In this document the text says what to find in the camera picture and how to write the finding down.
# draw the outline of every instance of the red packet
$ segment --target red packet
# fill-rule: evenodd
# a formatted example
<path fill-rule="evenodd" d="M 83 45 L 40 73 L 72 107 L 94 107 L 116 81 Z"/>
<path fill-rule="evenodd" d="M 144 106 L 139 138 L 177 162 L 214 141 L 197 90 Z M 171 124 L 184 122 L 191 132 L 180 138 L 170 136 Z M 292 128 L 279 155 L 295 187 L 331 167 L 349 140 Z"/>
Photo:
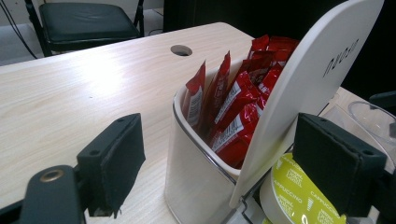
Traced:
<path fill-rule="evenodd" d="M 245 105 L 223 132 L 215 134 L 210 144 L 212 150 L 224 162 L 236 168 L 246 156 L 258 120 L 256 105 Z"/>
<path fill-rule="evenodd" d="M 267 104 L 267 101 L 264 99 L 262 94 L 256 101 L 256 108 L 257 108 L 257 113 L 259 114 L 259 117 L 262 115 L 262 112 L 265 108 L 265 105 Z"/>
<path fill-rule="evenodd" d="M 247 58 L 251 59 L 254 52 L 267 50 L 269 41 L 270 37 L 268 35 L 263 35 L 262 37 L 253 39 L 251 41 L 251 47 Z"/>
<path fill-rule="evenodd" d="M 293 53 L 292 50 L 289 49 L 279 49 L 274 54 L 274 59 L 271 62 L 271 66 L 274 66 L 276 63 L 279 63 L 282 67 L 285 67 L 286 62 L 288 61 L 290 55 Z"/>
<path fill-rule="evenodd" d="M 241 74 L 243 72 L 247 72 L 250 81 L 254 83 L 260 83 L 261 80 L 266 76 L 272 61 L 274 60 L 274 51 L 257 51 L 254 52 L 251 59 L 242 61 L 242 65 L 239 67 L 239 70 L 236 74 Z M 238 76 L 235 76 L 232 83 L 235 83 L 235 80 Z"/>
<path fill-rule="evenodd" d="M 186 94 L 182 104 L 184 118 L 192 128 L 198 124 L 205 87 L 205 62 L 201 65 L 195 76 L 186 83 Z"/>
<path fill-rule="evenodd" d="M 248 69 L 248 75 L 253 84 L 257 85 L 262 82 L 267 75 L 272 61 L 274 60 L 274 51 L 258 51 L 253 54 L 253 63 Z"/>
<path fill-rule="evenodd" d="M 214 136 L 217 130 L 228 127 L 245 105 L 256 102 L 259 97 L 260 92 L 251 83 L 248 73 L 239 74 L 215 118 L 215 126 L 211 130 L 210 138 Z"/>
<path fill-rule="evenodd" d="M 230 51 L 224 56 L 219 71 L 213 77 L 204 99 L 203 112 L 199 119 L 198 134 L 206 139 L 209 127 L 214 125 L 214 119 L 227 96 L 228 77 L 230 75 L 231 56 Z"/>
<path fill-rule="evenodd" d="M 284 36 L 272 36 L 270 38 L 267 50 L 287 49 L 290 51 L 294 51 L 298 44 L 299 41 L 292 38 Z"/>
<path fill-rule="evenodd" d="M 268 98 L 270 96 L 270 93 L 272 89 L 274 88 L 277 79 L 279 78 L 280 74 L 282 73 L 283 67 L 279 64 L 276 63 L 271 70 L 268 72 L 267 76 L 265 79 L 262 81 L 262 83 L 259 84 L 258 89 L 262 93 L 262 99 L 267 102 Z"/>

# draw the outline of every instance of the black cable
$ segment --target black cable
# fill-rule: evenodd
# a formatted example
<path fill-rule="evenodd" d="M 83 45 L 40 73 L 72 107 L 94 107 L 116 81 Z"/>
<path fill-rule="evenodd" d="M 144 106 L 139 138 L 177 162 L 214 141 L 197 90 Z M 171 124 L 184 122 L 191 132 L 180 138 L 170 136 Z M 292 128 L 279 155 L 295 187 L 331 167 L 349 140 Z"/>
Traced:
<path fill-rule="evenodd" d="M 11 13 L 9 13 L 9 10 L 4 3 L 4 0 L 1 0 L 0 7 L 3 9 L 4 13 L 6 14 L 6 17 L 8 19 L 9 24 L 11 25 L 12 29 L 14 30 L 15 34 L 18 36 L 22 44 L 26 47 L 26 49 L 29 51 L 29 53 L 37 59 L 37 57 L 33 54 L 33 52 L 30 50 L 29 46 L 26 44 L 25 40 L 23 39 L 23 36 L 21 35 L 20 30 L 18 29 L 17 24 L 15 23 L 14 19 L 11 16 Z"/>

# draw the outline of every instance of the white label on packet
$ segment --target white label on packet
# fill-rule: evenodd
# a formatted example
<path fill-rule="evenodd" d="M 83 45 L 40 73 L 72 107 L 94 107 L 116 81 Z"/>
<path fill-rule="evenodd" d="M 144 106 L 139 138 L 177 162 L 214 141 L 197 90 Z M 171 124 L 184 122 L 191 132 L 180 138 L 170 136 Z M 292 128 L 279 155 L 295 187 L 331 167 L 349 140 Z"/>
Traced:
<path fill-rule="evenodd" d="M 260 85 L 258 86 L 258 88 L 259 88 L 259 90 L 260 90 L 262 93 L 266 93 L 266 92 L 269 93 L 269 91 L 270 91 L 270 89 L 268 89 L 268 87 L 264 86 L 264 84 L 262 84 L 262 83 L 260 83 Z"/>
<path fill-rule="evenodd" d="M 202 88 L 200 87 L 198 92 L 190 98 L 189 114 L 187 115 L 187 122 L 190 124 L 190 126 L 194 126 L 198 123 L 201 106 Z"/>
<path fill-rule="evenodd" d="M 225 101 L 223 105 L 221 106 L 221 109 L 218 113 L 218 115 L 215 118 L 215 123 L 219 123 L 219 121 L 224 117 L 225 111 L 230 107 L 231 103 L 235 100 L 235 96 L 241 92 L 241 88 L 238 85 L 238 82 L 234 82 L 233 86 L 230 89 L 230 92 L 227 95 L 227 98 L 225 98 Z"/>
<path fill-rule="evenodd" d="M 230 141 L 237 133 L 243 129 L 242 121 L 239 115 L 231 122 L 231 124 L 224 130 L 224 132 L 216 139 L 212 150 L 217 152 L 225 143 Z"/>
<path fill-rule="evenodd" d="M 259 117 L 262 115 L 262 112 L 264 111 L 263 109 L 261 109 L 260 107 L 259 107 L 259 105 L 257 105 L 257 103 L 256 103 L 256 109 L 257 109 L 257 114 L 259 115 Z"/>

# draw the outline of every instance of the white container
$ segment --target white container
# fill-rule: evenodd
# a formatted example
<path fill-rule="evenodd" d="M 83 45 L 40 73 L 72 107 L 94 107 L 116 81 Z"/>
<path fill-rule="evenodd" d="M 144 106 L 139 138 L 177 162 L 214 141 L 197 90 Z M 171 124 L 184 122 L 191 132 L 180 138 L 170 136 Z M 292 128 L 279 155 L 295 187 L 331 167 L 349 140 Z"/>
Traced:
<path fill-rule="evenodd" d="M 318 115 L 334 96 L 382 5 L 383 0 L 346 1 L 308 31 L 268 99 L 241 170 L 225 164 L 194 132 L 180 108 L 186 89 L 177 92 L 165 199 L 180 223 L 221 223 L 233 214 L 241 198 L 292 145 L 298 113 Z M 239 63 L 233 62 L 232 74 Z"/>

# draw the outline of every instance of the chair seat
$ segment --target chair seat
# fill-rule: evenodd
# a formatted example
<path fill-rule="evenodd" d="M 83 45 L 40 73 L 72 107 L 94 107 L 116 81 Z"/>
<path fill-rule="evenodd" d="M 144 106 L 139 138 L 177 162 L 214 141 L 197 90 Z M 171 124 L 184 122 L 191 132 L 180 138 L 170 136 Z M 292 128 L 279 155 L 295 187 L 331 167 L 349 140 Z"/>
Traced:
<path fill-rule="evenodd" d="M 47 3 L 39 10 L 45 35 L 55 50 L 91 48 L 139 37 L 139 31 L 117 6 Z"/>

